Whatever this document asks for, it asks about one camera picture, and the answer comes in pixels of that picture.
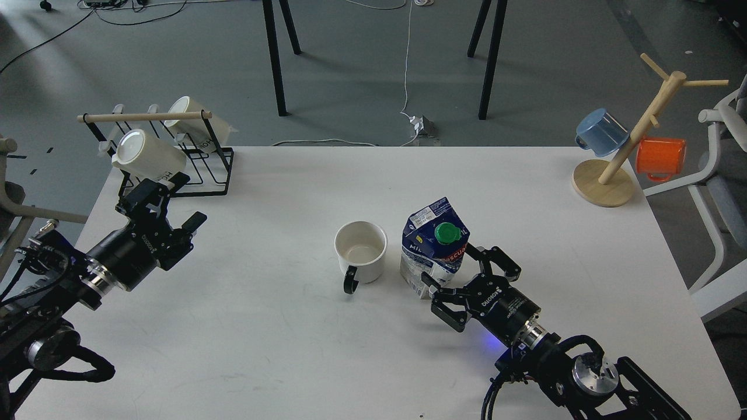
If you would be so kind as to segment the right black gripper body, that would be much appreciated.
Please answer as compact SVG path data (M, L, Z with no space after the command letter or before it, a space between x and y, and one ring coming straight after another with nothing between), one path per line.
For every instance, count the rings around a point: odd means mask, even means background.
M477 320L506 348L533 349L551 335L539 324L541 309L500 276L477 275L462 287L463 325Z

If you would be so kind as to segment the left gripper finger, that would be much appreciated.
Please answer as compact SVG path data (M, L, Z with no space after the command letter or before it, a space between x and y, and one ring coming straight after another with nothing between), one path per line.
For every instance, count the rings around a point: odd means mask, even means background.
M202 212L195 212L182 223L178 229L173 231L174 241L191 241L195 232L200 226L207 221L207 215Z
M131 223L166 224L167 205L172 194L176 193L190 180L190 176L178 172L168 180L173 188L146 178L130 193L121 197L116 210Z

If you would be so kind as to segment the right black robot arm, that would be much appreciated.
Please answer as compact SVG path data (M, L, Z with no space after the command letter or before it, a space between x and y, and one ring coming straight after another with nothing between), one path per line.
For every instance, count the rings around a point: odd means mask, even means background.
M484 397L482 419L493 418L504 383L529 381L574 419L689 418L629 357L611 363L594 338L547 332L538 322L539 306L512 286L520 266L499 247L467 244L465 251L480 273L464 287L448 289L427 273L421 279L432 295L432 313L458 332L474 318L506 346L495 363L498 373Z

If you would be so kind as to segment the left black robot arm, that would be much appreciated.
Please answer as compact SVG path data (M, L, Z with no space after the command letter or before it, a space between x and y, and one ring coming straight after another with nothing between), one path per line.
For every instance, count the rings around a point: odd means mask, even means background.
M80 334L64 319L75 304L97 309L113 287L131 291L155 268L170 270L192 249L201 212L174 229L168 202L189 176L176 173L166 184L144 179L116 205L128 223L88 252L73 247L48 224L19 247L18 273L40 276L14 297L2 294L2 418L13 419L43 379L101 383L115 368L82 346Z

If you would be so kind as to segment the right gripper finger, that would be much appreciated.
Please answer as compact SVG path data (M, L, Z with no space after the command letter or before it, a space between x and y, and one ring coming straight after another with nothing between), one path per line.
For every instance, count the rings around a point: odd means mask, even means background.
M465 324L470 319L470 313L466 308L475 294L467 290L467 287L456 289L442 287L427 272L421 272L421 281L428 287L432 313L456 332L464 332Z
M480 273L475 275L469 284L507 284L517 280L521 274L520 266L497 246L485 249L467 244L465 253L480 266ZM493 264L501 269L502 275L493 273Z

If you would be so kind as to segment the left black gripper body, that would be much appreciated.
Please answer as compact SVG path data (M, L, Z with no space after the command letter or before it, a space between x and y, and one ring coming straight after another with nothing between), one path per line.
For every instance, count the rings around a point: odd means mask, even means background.
M171 232L146 232L130 224L110 232L86 255L114 277L114 283L128 292L155 268L168 271L194 249L194 233L178 228Z

